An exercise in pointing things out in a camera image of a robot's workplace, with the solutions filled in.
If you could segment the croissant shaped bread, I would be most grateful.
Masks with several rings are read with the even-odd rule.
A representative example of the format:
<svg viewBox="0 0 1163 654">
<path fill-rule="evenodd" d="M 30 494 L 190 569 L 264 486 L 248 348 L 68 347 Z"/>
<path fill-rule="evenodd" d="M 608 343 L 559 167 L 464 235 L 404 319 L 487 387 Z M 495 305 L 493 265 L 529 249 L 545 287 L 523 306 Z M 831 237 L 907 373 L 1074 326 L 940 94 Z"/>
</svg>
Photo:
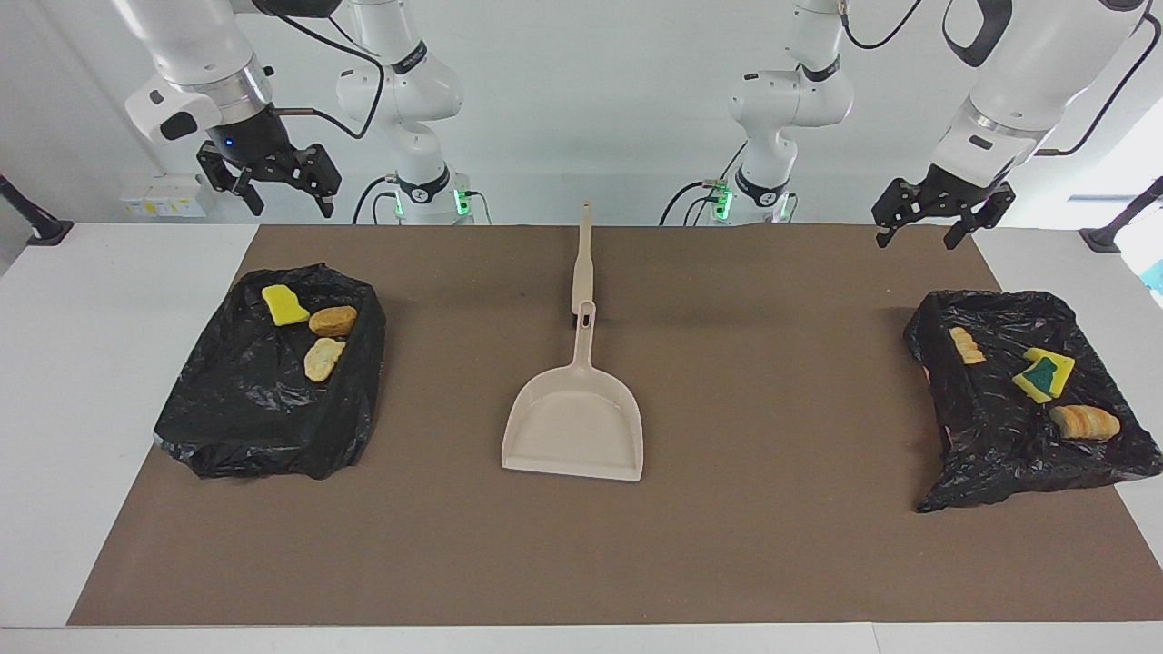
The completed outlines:
<svg viewBox="0 0 1163 654">
<path fill-rule="evenodd" d="M 345 341 L 319 337 L 304 354 L 304 376 L 311 382 L 324 382 L 331 377 L 347 347 Z"/>
</svg>

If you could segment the black trash bag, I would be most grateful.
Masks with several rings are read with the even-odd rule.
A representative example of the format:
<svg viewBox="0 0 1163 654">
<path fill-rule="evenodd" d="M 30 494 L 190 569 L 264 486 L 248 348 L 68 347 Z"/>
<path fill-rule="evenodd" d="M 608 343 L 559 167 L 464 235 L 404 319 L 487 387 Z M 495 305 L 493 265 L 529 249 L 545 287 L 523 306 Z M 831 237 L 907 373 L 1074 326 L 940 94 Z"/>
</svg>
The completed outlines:
<svg viewBox="0 0 1163 654">
<path fill-rule="evenodd" d="M 965 365 L 949 335 L 963 327 L 986 361 Z M 1080 330 L 1075 312 L 1047 292 L 935 291 L 904 330 L 909 355 L 928 375 L 942 445 L 941 475 L 919 513 L 975 509 L 1037 491 L 1108 486 L 1163 472 L 1163 452 L 1139 422 L 1116 381 Z M 1012 378 L 1029 367 L 1028 348 L 1075 358 L 1058 398 L 1035 404 Z M 1116 415 L 1110 441 L 1059 438 L 1049 410 L 1089 405 Z"/>
<path fill-rule="evenodd" d="M 327 381 L 309 381 L 307 324 L 278 326 L 261 296 L 283 284 L 306 310 L 352 306 L 354 334 Z M 235 282 L 174 381 L 154 426 L 160 452 L 204 479 L 354 465 L 373 435 L 386 317 L 374 287 L 317 263 Z"/>
</svg>

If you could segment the black clamp stand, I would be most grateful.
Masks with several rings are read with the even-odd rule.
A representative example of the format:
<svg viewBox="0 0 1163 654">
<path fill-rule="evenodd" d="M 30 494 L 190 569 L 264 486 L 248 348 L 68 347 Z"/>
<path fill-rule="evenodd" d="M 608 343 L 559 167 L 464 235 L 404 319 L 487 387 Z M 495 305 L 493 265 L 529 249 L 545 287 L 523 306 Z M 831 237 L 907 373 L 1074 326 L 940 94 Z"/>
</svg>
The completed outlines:
<svg viewBox="0 0 1163 654">
<path fill-rule="evenodd" d="M 74 221 L 55 218 L 37 202 L 26 198 L 2 173 L 0 173 L 0 197 L 3 197 L 5 202 L 10 204 L 17 215 L 33 228 L 33 236 L 26 240 L 29 247 L 58 246 L 74 228 Z"/>
<path fill-rule="evenodd" d="M 1092 253 L 1116 253 L 1118 255 L 1121 253 L 1116 246 L 1118 232 L 1134 223 L 1141 213 L 1155 206 L 1160 199 L 1163 199 L 1163 175 L 1160 175 L 1146 191 L 1126 202 L 1126 206 L 1118 212 L 1116 218 L 1110 220 L 1110 223 L 1099 228 L 1079 229 L 1079 237 Z"/>
</svg>

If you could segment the right black trash bag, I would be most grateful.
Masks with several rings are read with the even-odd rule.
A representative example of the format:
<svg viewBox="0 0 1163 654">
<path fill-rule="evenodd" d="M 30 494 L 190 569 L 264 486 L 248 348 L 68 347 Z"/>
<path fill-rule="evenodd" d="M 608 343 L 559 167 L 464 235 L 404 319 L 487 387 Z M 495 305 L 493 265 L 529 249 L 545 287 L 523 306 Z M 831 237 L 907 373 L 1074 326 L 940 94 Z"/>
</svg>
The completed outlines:
<svg viewBox="0 0 1163 654">
<path fill-rule="evenodd" d="M 354 334 L 327 381 L 309 381 L 307 324 L 278 326 L 261 296 L 283 284 L 306 310 L 352 306 Z M 386 317 L 374 287 L 317 263 L 235 282 L 174 381 L 154 426 L 160 452 L 204 479 L 354 465 L 373 435 Z"/>
</svg>

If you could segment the beige plastic dustpan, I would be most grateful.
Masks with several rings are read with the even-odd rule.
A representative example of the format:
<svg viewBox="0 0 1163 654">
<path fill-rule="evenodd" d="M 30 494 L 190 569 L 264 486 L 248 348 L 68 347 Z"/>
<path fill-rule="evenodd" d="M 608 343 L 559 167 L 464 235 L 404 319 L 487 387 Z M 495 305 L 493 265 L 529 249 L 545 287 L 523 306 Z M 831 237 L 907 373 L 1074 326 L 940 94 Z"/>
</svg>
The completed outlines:
<svg viewBox="0 0 1163 654">
<path fill-rule="evenodd" d="M 642 414 L 632 389 L 593 364 L 597 305 L 582 303 L 572 360 L 527 381 L 512 401 L 500 464 L 507 471 L 640 481 Z"/>
</svg>

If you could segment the yellow sponge green backing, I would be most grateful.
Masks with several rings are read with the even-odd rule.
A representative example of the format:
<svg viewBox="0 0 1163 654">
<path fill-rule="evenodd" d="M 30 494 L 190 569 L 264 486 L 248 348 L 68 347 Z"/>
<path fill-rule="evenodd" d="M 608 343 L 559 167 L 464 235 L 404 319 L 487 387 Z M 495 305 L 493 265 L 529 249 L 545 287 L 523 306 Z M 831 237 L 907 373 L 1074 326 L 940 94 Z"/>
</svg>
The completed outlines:
<svg viewBox="0 0 1163 654">
<path fill-rule="evenodd" d="M 1059 367 L 1051 360 L 1042 357 L 1035 360 L 1030 367 L 1015 375 L 1012 381 L 1015 386 L 1030 398 L 1035 404 L 1047 404 L 1058 398 L 1054 390 Z"/>
<path fill-rule="evenodd" d="M 304 310 L 302 303 L 299 301 L 297 293 L 290 286 L 285 284 L 267 285 L 262 287 L 261 296 L 266 303 L 274 327 L 308 322 L 311 311 Z"/>
</svg>

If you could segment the left black trash bag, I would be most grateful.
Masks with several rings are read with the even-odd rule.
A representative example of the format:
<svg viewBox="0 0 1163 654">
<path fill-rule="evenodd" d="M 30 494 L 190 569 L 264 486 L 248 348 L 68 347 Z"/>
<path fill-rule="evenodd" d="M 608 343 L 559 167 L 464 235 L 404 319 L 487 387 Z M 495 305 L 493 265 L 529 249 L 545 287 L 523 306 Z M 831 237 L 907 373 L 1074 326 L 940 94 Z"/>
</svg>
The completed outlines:
<svg viewBox="0 0 1163 654">
<path fill-rule="evenodd" d="M 963 327 L 986 361 L 965 365 L 949 335 Z M 928 375 L 942 445 L 941 475 L 919 513 L 975 509 L 1037 491 L 1108 486 L 1163 472 L 1163 452 L 1139 422 L 1116 381 L 1080 330 L 1075 312 L 1047 292 L 935 291 L 904 330 L 909 355 Z M 1029 367 L 1028 348 L 1075 358 L 1058 398 L 1035 404 L 1012 378 Z M 1049 410 L 1089 405 L 1116 415 L 1110 441 L 1059 438 Z"/>
</svg>

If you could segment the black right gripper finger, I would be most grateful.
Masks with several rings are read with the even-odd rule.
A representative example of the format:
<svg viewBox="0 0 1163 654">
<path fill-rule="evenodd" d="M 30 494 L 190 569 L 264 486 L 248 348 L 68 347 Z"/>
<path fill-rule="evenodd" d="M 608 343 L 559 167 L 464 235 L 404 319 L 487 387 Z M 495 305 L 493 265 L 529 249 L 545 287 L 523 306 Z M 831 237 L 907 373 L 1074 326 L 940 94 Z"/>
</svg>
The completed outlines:
<svg viewBox="0 0 1163 654">
<path fill-rule="evenodd" d="M 307 145 L 298 152 L 298 187 L 309 194 L 323 215 L 331 220 L 342 175 L 322 144 Z"/>
<path fill-rule="evenodd" d="M 228 192 L 245 202 L 245 206 L 254 216 L 261 216 L 264 211 L 264 202 L 254 189 L 251 175 L 244 168 L 236 173 L 228 165 L 224 155 L 219 152 L 216 145 L 200 145 L 198 150 L 198 163 L 204 170 L 204 178 L 216 192 Z"/>
</svg>

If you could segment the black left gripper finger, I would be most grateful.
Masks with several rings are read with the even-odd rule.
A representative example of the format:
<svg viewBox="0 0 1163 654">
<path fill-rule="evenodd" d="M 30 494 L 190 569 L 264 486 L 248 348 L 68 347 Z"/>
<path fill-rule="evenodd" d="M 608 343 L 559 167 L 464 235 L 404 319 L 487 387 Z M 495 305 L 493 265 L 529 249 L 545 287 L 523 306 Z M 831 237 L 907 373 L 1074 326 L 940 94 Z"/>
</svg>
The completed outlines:
<svg viewBox="0 0 1163 654">
<path fill-rule="evenodd" d="M 877 246 L 889 248 L 899 229 L 925 219 L 919 206 L 919 187 L 904 178 L 894 178 L 872 205 L 871 215 L 880 229 L 876 235 Z"/>
<path fill-rule="evenodd" d="M 1003 183 L 977 209 L 970 202 L 966 202 L 966 200 L 949 198 L 946 204 L 951 209 L 956 209 L 955 215 L 959 219 L 946 232 L 943 237 L 946 249 L 956 249 L 959 247 L 959 242 L 978 229 L 992 229 L 997 227 L 997 223 L 1000 223 L 1001 218 L 1009 209 L 1009 205 L 1014 202 L 1014 199 L 1015 194 L 1009 183 Z"/>
</svg>

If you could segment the beige brush black bristles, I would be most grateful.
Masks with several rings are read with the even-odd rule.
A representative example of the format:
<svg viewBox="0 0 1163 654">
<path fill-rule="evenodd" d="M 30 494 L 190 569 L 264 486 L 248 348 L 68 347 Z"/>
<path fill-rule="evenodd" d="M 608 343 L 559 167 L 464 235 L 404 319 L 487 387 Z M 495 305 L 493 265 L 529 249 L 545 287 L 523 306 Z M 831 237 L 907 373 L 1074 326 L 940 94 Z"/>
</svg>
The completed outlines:
<svg viewBox="0 0 1163 654">
<path fill-rule="evenodd" d="M 582 322 L 582 306 L 594 301 L 594 265 L 592 260 L 592 202 L 582 202 L 577 255 L 572 273 L 571 313 L 572 326 Z"/>
</svg>

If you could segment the brown table mat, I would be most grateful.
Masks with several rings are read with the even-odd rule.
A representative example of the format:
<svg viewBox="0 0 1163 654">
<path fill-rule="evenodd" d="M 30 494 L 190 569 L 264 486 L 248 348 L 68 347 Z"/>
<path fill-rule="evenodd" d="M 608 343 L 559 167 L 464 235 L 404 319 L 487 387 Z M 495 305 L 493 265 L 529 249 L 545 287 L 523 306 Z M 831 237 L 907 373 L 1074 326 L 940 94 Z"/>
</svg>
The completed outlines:
<svg viewBox="0 0 1163 654">
<path fill-rule="evenodd" d="M 1163 570 L 1113 488 L 919 514 L 941 469 L 902 340 L 996 280 L 914 226 L 607 227 L 594 360 L 637 483 L 506 471 L 518 390 L 572 351 L 570 227 L 266 226 L 240 272 L 324 263 L 388 315 L 374 434 L 329 479 L 197 479 L 150 452 L 72 625 L 1139 621 Z"/>
</svg>

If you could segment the brown bread roll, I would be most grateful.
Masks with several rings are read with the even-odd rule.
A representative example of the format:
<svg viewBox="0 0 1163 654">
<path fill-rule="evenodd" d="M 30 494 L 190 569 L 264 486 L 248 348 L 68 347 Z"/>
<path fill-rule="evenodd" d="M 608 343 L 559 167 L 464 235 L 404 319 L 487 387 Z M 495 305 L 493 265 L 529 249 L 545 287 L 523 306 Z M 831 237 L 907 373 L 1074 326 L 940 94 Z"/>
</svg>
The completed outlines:
<svg viewBox="0 0 1163 654">
<path fill-rule="evenodd" d="M 358 315 L 358 311 L 350 305 L 328 307 L 313 313 L 308 327 L 317 337 L 347 337 L 354 330 Z"/>
</svg>

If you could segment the white wall socket box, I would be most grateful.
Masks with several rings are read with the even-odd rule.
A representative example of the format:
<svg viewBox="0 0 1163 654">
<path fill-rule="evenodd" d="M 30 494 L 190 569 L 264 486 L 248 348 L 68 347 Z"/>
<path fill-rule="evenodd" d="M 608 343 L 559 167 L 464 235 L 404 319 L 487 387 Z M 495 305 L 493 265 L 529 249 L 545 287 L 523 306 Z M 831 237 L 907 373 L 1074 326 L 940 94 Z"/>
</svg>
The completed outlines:
<svg viewBox="0 0 1163 654">
<path fill-rule="evenodd" d="M 214 208 L 212 191 L 200 175 L 158 175 L 126 186 L 119 202 L 124 215 L 134 219 L 204 219 Z"/>
</svg>

